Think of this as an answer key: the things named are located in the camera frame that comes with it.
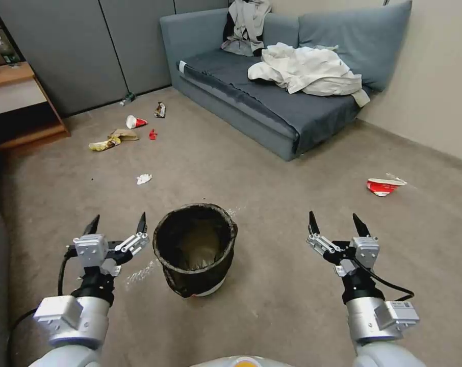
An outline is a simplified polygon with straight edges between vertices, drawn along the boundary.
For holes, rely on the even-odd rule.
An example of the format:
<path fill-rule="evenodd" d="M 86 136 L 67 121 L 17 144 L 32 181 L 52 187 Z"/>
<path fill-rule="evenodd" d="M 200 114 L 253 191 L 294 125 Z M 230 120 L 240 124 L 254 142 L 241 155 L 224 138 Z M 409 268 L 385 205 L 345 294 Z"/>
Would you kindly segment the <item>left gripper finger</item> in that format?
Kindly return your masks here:
<path fill-rule="evenodd" d="M 117 265 L 129 262 L 149 243 L 146 213 L 143 212 L 137 225 L 136 233 L 117 244 L 114 248 L 114 260 Z"/>
<path fill-rule="evenodd" d="M 95 216 L 95 218 L 85 227 L 82 235 L 96 234 L 99 220 L 100 215 Z"/>

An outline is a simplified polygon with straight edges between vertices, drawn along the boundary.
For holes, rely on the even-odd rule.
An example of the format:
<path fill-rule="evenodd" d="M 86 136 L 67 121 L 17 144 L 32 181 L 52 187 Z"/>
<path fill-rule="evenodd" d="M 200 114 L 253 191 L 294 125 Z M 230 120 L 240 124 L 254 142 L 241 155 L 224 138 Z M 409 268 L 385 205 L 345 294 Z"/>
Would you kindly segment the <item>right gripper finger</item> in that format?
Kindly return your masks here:
<path fill-rule="evenodd" d="M 371 234 L 366 224 L 358 217 L 356 213 L 352 214 L 354 225 L 359 237 L 370 237 Z"/>
<path fill-rule="evenodd" d="M 339 265 L 343 259 L 344 249 L 330 241 L 320 233 L 313 211 L 309 211 L 309 236 L 307 243 L 319 253 L 327 262 Z"/>

